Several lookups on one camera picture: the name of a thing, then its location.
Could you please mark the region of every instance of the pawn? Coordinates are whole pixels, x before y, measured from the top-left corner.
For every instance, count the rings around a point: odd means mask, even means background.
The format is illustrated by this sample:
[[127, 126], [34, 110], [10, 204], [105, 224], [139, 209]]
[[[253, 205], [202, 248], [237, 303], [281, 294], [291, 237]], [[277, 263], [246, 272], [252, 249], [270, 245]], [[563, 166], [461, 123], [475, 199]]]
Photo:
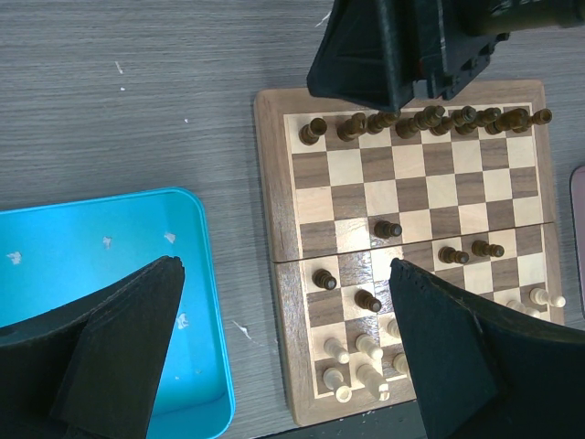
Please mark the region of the pawn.
[[439, 260], [444, 263], [467, 263], [469, 253], [455, 250], [453, 247], [443, 247], [439, 250]]
[[366, 132], [366, 115], [362, 112], [357, 112], [351, 118], [347, 119], [339, 128], [337, 128], [337, 135], [344, 142], [351, 142], [357, 139], [360, 135]]
[[397, 112], [379, 112], [367, 117], [367, 132], [379, 134], [384, 128], [389, 128], [400, 119], [400, 110]]
[[329, 338], [323, 345], [325, 353], [340, 364], [349, 362], [349, 352], [337, 338]]
[[399, 322], [396, 320], [396, 318], [393, 318], [392, 320], [390, 320], [390, 323], [388, 323], [388, 326], [387, 326], [387, 330], [388, 330], [388, 333], [391, 336], [393, 336], [394, 338], [397, 338], [397, 339], [402, 338], [400, 336]]
[[307, 125], [301, 128], [299, 138], [305, 145], [314, 145], [319, 141], [319, 137], [327, 132], [327, 122], [320, 117], [312, 119]]
[[504, 247], [497, 244], [490, 244], [485, 241], [475, 241], [472, 244], [472, 253], [475, 256], [493, 256], [495, 258], [501, 258], [504, 256]]
[[393, 224], [390, 221], [379, 221], [374, 227], [374, 234], [382, 240], [395, 238], [402, 234], [402, 226]]
[[390, 398], [388, 382], [371, 365], [364, 364], [360, 366], [356, 372], [356, 377], [377, 401], [387, 401]]
[[382, 303], [374, 297], [369, 291], [359, 290], [354, 297], [356, 305], [360, 308], [367, 309], [372, 313], [378, 313], [382, 309]]
[[339, 370], [334, 368], [327, 369], [323, 374], [323, 383], [327, 389], [333, 391], [335, 398], [339, 402], [351, 400], [351, 389], [344, 382], [344, 376]]
[[384, 357], [384, 351], [374, 338], [368, 334], [362, 334], [356, 340], [356, 348], [363, 354], [367, 354], [371, 359], [381, 359]]
[[325, 269], [317, 270], [313, 275], [313, 282], [319, 288], [324, 288], [325, 290], [335, 290], [337, 286], [337, 280], [333, 277], [331, 273], [329, 273]]
[[550, 295], [542, 288], [534, 288], [530, 292], [530, 300], [536, 305], [550, 305], [555, 308], [562, 308], [567, 304], [567, 300], [562, 295]]

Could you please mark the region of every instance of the light square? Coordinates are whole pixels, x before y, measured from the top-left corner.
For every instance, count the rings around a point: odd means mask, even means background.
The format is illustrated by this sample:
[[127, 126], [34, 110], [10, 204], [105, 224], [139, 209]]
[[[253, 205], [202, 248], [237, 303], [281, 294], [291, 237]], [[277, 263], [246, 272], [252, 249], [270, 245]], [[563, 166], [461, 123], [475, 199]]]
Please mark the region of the light square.
[[354, 320], [355, 318], [375, 316], [376, 313], [368, 309], [360, 308], [356, 305], [356, 293], [360, 290], [366, 290], [374, 294], [374, 284], [363, 284], [344, 286], [341, 288], [341, 298], [344, 304], [344, 320]]
[[494, 290], [492, 281], [492, 263], [479, 262], [463, 266], [465, 289], [470, 293], [491, 293]]
[[516, 198], [513, 200], [513, 203], [516, 227], [540, 224], [543, 222], [540, 197]]
[[501, 258], [491, 257], [490, 259], [492, 261], [501, 261], [503, 259], [511, 259], [517, 256], [515, 229], [490, 231], [488, 234], [488, 241], [490, 244], [497, 244], [504, 247], [504, 256]]
[[456, 237], [432, 242], [432, 261], [434, 264], [434, 271], [438, 272], [439, 270], [449, 270], [450, 268], [461, 267], [459, 263], [445, 263], [439, 259], [439, 251], [443, 247], [453, 247], [455, 250], [461, 250], [461, 238]]
[[394, 146], [392, 156], [396, 179], [425, 176], [422, 145]]
[[291, 146], [292, 154], [306, 154], [306, 153], [318, 153], [325, 151], [325, 136], [319, 137], [319, 140], [314, 145], [305, 145], [301, 142], [299, 132], [301, 128], [307, 125], [312, 119], [316, 117], [323, 117], [320, 114], [290, 114], [286, 116], [286, 121], [289, 128], [289, 142]]
[[487, 207], [485, 203], [459, 206], [459, 222], [462, 235], [488, 231], [489, 225], [487, 223]]
[[335, 222], [337, 250], [340, 253], [369, 249], [367, 218], [341, 219]]
[[402, 247], [389, 247], [386, 249], [375, 249], [370, 252], [372, 256], [372, 276], [374, 282], [387, 281], [390, 279], [390, 263], [394, 258], [404, 259]]
[[457, 206], [457, 184], [455, 174], [427, 177], [429, 208], [439, 209]]
[[511, 137], [506, 142], [510, 168], [536, 165], [534, 139], [532, 136]]
[[396, 180], [373, 181], [364, 184], [367, 215], [386, 215], [399, 211]]
[[359, 139], [359, 147], [360, 148], [382, 148], [384, 146], [392, 146], [392, 141], [390, 140], [390, 129], [384, 128], [381, 133], [372, 135], [372, 134], [362, 134], [358, 137]]
[[512, 199], [512, 179], [509, 169], [484, 171], [485, 201]]
[[420, 132], [420, 139], [422, 140], [422, 144], [448, 144], [451, 142], [451, 133], [447, 133], [444, 135], [433, 135], [431, 130], [428, 131], [421, 131]]
[[415, 210], [413, 212], [401, 212], [400, 224], [402, 225], [402, 242], [419, 242], [432, 240], [431, 211]]
[[483, 170], [482, 150], [479, 140], [454, 142], [452, 149], [455, 174], [467, 174], [470, 172], [481, 172]]
[[356, 352], [354, 354], [349, 355], [349, 375], [351, 377], [351, 388], [353, 390], [363, 389], [364, 384], [360, 380], [357, 379], [357, 370], [360, 366], [364, 364], [369, 364], [377, 370], [380, 375], [382, 375], [382, 360], [381, 359], [371, 359], [367, 354], [362, 354], [361, 352]]
[[296, 206], [300, 224], [334, 220], [330, 187], [297, 189]]
[[337, 280], [339, 285], [339, 262], [337, 256], [327, 256], [324, 258], [306, 259], [300, 261], [301, 280], [303, 282], [303, 291], [307, 294], [317, 291], [324, 291], [313, 282], [313, 274], [320, 269], [327, 270]]
[[512, 300], [516, 300], [517, 302], [522, 300], [522, 296], [520, 295], [520, 288], [512, 288], [511, 290], [494, 292], [494, 302], [497, 304], [507, 306], [508, 303]]
[[362, 157], [359, 149], [328, 151], [329, 179], [331, 186], [352, 185], [364, 182]]
[[322, 327], [312, 327], [311, 336], [313, 338], [313, 361], [320, 359], [329, 359], [325, 353], [324, 344], [329, 338], [337, 338], [347, 349], [346, 322], [333, 323]]
[[546, 281], [544, 253], [518, 256], [520, 286], [540, 284]]

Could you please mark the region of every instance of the table surface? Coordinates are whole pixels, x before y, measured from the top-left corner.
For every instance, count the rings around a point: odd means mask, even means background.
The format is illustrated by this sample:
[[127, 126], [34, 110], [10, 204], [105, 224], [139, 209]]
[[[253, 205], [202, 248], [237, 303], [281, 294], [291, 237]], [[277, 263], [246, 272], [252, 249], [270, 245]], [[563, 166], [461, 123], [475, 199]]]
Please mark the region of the table surface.
[[[330, 0], [0, 0], [0, 209], [168, 186], [201, 198], [238, 402], [225, 437], [294, 427], [252, 102], [261, 89], [304, 85], [330, 8]], [[482, 75], [545, 82], [567, 324], [581, 329], [569, 177], [585, 161], [584, 38], [585, 28], [516, 33]]]

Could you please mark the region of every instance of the dark chess piece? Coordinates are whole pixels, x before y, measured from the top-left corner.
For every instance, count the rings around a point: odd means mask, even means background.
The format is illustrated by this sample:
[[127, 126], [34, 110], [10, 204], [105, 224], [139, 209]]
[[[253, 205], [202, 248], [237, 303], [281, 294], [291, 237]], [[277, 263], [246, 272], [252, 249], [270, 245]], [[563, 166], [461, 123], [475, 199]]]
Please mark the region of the dark chess piece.
[[377, 313], [382, 309], [382, 303], [377, 300], [369, 291], [359, 290], [354, 297], [356, 305], [360, 308], [367, 309], [373, 313]]
[[325, 290], [330, 291], [334, 290], [337, 286], [337, 280], [325, 269], [317, 270], [313, 275], [313, 282], [319, 288], [324, 288]]

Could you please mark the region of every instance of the dark square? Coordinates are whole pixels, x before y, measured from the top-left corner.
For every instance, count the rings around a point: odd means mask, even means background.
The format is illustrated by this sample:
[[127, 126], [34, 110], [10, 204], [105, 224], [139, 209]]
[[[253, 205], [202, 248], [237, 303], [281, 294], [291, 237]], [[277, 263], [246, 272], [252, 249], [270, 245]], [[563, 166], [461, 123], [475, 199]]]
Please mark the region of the dark square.
[[520, 286], [518, 259], [503, 259], [492, 262], [492, 282], [494, 291], [510, 290]]
[[476, 235], [465, 235], [461, 237], [461, 245], [464, 251], [469, 253], [469, 262], [465, 265], [473, 263], [487, 262], [490, 260], [489, 256], [475, 256], [472, 252], [473, 243], [476, 241], [489, 242], [487, 233], [478, 233]]
[[347, 350], [350, 354], [359, 352], [356, 348], [356, 340], [362, 334], [368, 334], [379, 344], [380, 334], [378, 330], [378, 318], [368, 316], [346, 320]]
[[392, 148], [366, 148], [361, 149], [362, 171], [364, 182], [383, 181], [394, 179], [394, 160]]
[[317, 393], [323, 395], [329, 393], [323, 381], [323, 375], [325, 371], [331, 368], [335, 368], [341, 372], [344, 376], [344, 383], [351, 387], [351, 375], [349, 373], [349, 364], [340, 364], [335, 359], [320, 359], [314, 363], [314, 374], [317, 377]]
[[510, 167], [505, 139], [480, 140], [479, 145], [482, 151], [482, 167], [484, 171]]
[[455, 172], [451, 144], [425, 144], [422, 153], [427, 176], [444, 176]]
[[512, 200], [505, 199], [487, 203], [487, 222], [491, 231], [513, 229], [516, 222]]
[[465, 289], [465, 277], [463, 276], [463, 267], [450, 268], [449, 270], [439, 270], [435, 272], [437, 277], [451, 285]]
[[404, 353], [404, 347], [398, 343], [396, 345], [385, 346], [382, 350], [384, 351], [384, 356], [382, 357], [382, 375], [384, 375], [384, 378], [388, 379], [400, 376], [400, 372], [394, 369], [392, 364], [398, 354]]
[[516, 229], [516, 254], [526, 256], [542, 252], [542, 235], [540, 226], [528, 226]]
[[297, 189], [329, 186], [327, 153], [293, 154], [292, 171]]
[[534, 166], [510, 169], [510, 178], [513, 198], [538, 196], [537, 169]]
[[485, 203], [484, 173], [456, 174], [457, 200], [460, 206]]
[[339, 283], [341, 286], [362, 285], [372, 282], [372, 257], [370, 252], [354, 252], [337, 255]]
[[333, 213], [336, 220], [349, 220], [367, 216], [364, 185], [345, 185], [331, 187]]
[[411, 212], [429, 208], [427, 180], [425, 177], [404, 178], [396, 180], [396, 192], [399, 199], [399, 211]]
[[335, 222], [325, 221], [301, 224], [301, 243], [304, 258], [336, 254]]
[[405, 245], [403, 252], [405, 261], [412, 262], [427, 272], [434, 271], [432, 244], [430, 241]]
[[307, 308], [311, 327], [322, 327], [344, 321], [344, 305], [339, 288], [308, 294]]
[[389, 221], [392, 224], [400, 224], [400, 215], [398, 213], [389, 213], [387, 215], [378, 215], [376, 217], [369, 217], [367, 219], [367, 223], [369, 226], [369, 240], [372, 249], [375, 249], [377, 247], [389, 247], [392, 245], [401, 244], [402, 235], [393, 236], [391, 238], [388, 238], [387, 240], [376, 236], [375, 233], [376, 224], [378, 224], [380, 221]]
[[380, 302], [382, 302], [382, 309], [380, 309], [378, 315], [394, 312], [394, 305], [392, 304], [392, 295], [390, 294], [390, 285], [388, 281], [378, 281], [374, 283], [374, 295]]
[[535, 288], [542, 288], [543, 290], [547, 289], [546, 284], [532, 284], [532, 285], [525, 285], [520, 287], [520, 302], [522, 302], [528, 308], [534, 308], [541, 313], [546, 313], [548, 311], [548, 307], [546, 305], [537, 305], [530, 300], [530, 292]]
[[[415, 114], [416, 112], [402, 112], [400, 119], [409, 119], [414, 117]], [[422, 145], [422, 138], [420, 133], [414, 134], [410, 139], [403, 139], [398, 134], [396, 134], [395, 124], [390, 127], [390, 140], [392, 141], [392, 146]]]
[[359, 138], [345, 142], [337, 134], [337, 128], [349, 118], [351, 118], [351, 114], [324, 117], [327, 122], [327, 131], [325, 132], [325, 148], [327, 151], [344, 151], [359, 148]]
[[434, 240], [461, 235], [461, 223], [459, 222], [459, 209], [457, 206], [431, 209], [431, 230]]

